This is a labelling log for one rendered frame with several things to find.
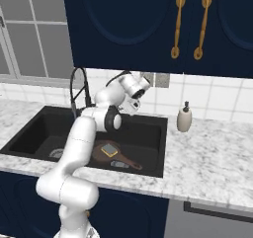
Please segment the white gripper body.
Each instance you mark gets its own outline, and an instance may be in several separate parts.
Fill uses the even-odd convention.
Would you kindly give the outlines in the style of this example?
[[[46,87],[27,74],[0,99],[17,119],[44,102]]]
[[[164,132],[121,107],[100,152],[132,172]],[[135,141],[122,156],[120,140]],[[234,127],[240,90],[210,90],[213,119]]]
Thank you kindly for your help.
[[[119,106],[119,110],[122,113],[134,115],[138,111],[139,107],[140,103],[138,100],[127,100]]]

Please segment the black sink basin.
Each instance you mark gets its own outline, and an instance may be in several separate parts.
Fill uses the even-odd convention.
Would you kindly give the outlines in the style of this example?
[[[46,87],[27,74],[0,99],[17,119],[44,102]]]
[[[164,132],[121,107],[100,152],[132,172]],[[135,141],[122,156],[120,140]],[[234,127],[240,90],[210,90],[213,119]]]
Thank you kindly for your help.
[[[121,153],[142,169],[113,167],[94,158],[88,167],[162,178],[168,119],[139,115],[122,118],[118,131],[98,132],[95,144],[114,141]],[[45,106],[2,147],[1,153],[57,162],[73,122],[70,109]]]

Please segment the yellow and grey sponge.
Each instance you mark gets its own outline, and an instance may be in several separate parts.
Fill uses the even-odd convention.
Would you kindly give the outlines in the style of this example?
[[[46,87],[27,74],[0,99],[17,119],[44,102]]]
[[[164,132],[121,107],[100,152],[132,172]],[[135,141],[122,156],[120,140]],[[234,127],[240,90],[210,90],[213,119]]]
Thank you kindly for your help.
[[[102,146],[101,151],[110,158],[112,158],[118,153],[118,149],[110,143]]]

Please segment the black arched tap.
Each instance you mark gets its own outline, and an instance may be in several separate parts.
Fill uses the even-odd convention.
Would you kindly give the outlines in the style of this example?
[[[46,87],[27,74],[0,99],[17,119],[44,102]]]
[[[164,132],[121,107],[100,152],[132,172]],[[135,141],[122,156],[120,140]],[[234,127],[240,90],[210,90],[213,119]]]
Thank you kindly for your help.
[[[80,91],[76,95],[73,95],[73,81],[74,81],[74,76],[77,70],[81,70],[81,72],[83,73],[83,87],[80,89]],[[89,92],[89,85],[88,85],[86,70],[83,67],[75,67],[71,73],[70,83],[69,83],[70,105],[71,105],[71,110],[73,112],[73,116],[75,119],[77,119],[83,111],[83,108],[81,109],[76,108],[76,99],[82,92],[85,93],[85,107],[86,108],[91,107],[92,101],[91,101],[91,96]]]

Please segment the beige soap dispenser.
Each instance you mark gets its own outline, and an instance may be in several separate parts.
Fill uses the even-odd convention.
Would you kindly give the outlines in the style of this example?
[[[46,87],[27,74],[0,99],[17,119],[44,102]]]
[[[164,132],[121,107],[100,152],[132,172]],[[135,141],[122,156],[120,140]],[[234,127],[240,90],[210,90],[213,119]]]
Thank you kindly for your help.
[[[192,111],[188,101],[182,109],[179,110],[177,115],[177,129],[181,132],[187,132],[192,124]]]

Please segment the dark blue base cupboard door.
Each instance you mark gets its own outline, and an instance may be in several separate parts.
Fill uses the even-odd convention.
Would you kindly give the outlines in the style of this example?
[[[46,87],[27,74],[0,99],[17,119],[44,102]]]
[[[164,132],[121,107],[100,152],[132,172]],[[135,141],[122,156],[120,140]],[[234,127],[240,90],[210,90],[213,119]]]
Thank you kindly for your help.
[[[0,171],[0,185],[23,232],[22,238],[53,238],[59,231],[59,204],[36,192],[38,177]]]
[[[164,238],[169,200],[99,189],[89,220],[100,238]]]

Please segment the grey framed window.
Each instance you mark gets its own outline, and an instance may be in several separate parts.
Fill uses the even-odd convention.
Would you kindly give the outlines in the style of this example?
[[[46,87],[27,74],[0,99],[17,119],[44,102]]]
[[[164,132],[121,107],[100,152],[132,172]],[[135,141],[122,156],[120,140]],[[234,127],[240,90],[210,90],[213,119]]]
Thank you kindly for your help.
[[[63,0],[0,0],[0,82],[67,88],[72,74]]]

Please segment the grey dishwasher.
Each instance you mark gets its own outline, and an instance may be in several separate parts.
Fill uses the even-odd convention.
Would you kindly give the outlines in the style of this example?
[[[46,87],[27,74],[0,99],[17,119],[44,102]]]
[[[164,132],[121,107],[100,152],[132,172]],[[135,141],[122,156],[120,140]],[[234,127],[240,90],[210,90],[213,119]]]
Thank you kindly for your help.
[[[191,207],[253,217],[253,212],[192,203]],[[164,238],[253,238],[253,223],[184,211],[184,202],[170,199]]]

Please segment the grey wall socket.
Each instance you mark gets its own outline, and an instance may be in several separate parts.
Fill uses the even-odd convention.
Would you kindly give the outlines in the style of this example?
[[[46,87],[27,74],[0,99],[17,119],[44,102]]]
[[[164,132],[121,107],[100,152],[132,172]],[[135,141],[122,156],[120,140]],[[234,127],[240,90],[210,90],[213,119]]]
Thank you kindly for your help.
[[[170,82],[170,75],[168,73],[155,74],[155,86],[157,88],[168,88]]]
[[[144,72],[143,76],[149,81],[150,86],[153,86],[154,74],[152,72]]]

